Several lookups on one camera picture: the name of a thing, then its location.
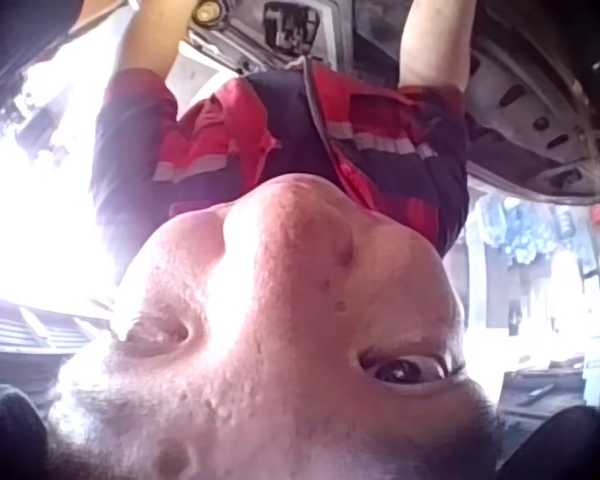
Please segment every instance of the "red and black shirt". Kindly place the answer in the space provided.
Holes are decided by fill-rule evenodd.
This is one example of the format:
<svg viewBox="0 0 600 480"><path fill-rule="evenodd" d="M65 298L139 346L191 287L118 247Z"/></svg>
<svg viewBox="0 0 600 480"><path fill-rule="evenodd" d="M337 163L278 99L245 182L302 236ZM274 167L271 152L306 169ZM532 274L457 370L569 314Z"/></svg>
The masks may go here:
<svg viewBox="0 0 600 480"><path fill-rule="evenodd" d="M461 98L370 87L305 61L232 80L177 120L156 74L118 73L98 118L91 184L118 278L171 216L286 173L330 180L444 255L468 208Z"/></svg>

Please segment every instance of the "car underside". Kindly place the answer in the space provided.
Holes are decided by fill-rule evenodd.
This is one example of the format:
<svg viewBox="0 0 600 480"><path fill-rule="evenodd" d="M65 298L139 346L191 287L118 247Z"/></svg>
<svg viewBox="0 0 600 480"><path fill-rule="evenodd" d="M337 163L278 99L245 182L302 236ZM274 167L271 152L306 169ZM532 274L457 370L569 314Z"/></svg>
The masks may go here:
<svg viewBox="0 0 600 480"><path fill-rule="evenodd" d="M187 41L237 73L301 55L395 87L405 0L205 0ZM466 92L474 186L600 203L600 11L585 0L481 2Z"/></svg>

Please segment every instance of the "reflective stripe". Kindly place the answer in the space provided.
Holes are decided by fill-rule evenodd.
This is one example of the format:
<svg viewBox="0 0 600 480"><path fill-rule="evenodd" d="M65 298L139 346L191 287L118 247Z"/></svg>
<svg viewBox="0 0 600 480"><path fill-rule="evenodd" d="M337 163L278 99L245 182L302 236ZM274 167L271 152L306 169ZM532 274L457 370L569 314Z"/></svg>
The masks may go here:
<svg viewBox="0 0 600 480"><path fill-rule="evenodd" d="M204 155L193 160L193 163L184 169L176 169L169 162L158 162L153 180L156 182L178 183L187 177L222 170L226 166L226 155Z"/></svg>
<svg viewBox="0 0 600 480"><path fill-rule="evenodd" d="M421 143L416 148L407 137L389 138L379 137L369 132L353 132L351 123L328 122L329 134L337 140L353 140L360 150L378 150L379 152L397 153L407 155L417 153L421 158L437 157L438 154L426 143Z"/></svg>

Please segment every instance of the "hole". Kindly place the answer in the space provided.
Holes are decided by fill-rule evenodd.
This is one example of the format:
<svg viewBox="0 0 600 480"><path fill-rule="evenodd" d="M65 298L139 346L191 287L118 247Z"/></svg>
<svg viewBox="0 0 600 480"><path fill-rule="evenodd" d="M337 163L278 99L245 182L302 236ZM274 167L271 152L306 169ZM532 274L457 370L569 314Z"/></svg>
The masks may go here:
<svg viewBox="0 0 600 480"><path fill-rule="evenodd" d="M533 122L533 128L539 132L544 132L547 128L549 128L549 119L547 117L536 118Z"/></svg>
<svg viewBox="0 0 600 480"><path fill-rule="evenodd" d="M547 143L547 149L551 150L552 148L556 148L568 141L569 141L569 135L566 135L566 134L560 135L560 136L554 138L553 140L551 140L549 143Z"/></svg>
<svg viewBox="0 0 600 480"><path fill-rule="evenodd" d="M475 73L480 69L480 59L471 55L471 64L469 67L469 76L473 77Z"/></svg>
<svg viewBox="0 0 600 480"><path fill-rule="evenodd" d="M500 108L506 108L527 93L522 85L514 85L500 99Z"/></svg>

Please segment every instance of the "skin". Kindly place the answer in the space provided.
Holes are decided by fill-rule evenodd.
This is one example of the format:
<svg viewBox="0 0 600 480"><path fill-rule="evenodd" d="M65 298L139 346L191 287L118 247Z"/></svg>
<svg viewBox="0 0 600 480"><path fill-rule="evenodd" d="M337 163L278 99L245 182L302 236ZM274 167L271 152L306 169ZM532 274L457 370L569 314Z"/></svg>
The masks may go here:
<svg viewBox="0 0 600 480"><path fill-rule="evenodd" d="M125 340L78 354L73 376L106 366L103 423L146 478L398 478L484 408L434 249L318 177L171 220L117 308ZM454 373L374 376L397 358L435 372L436 356Z"/></svg>

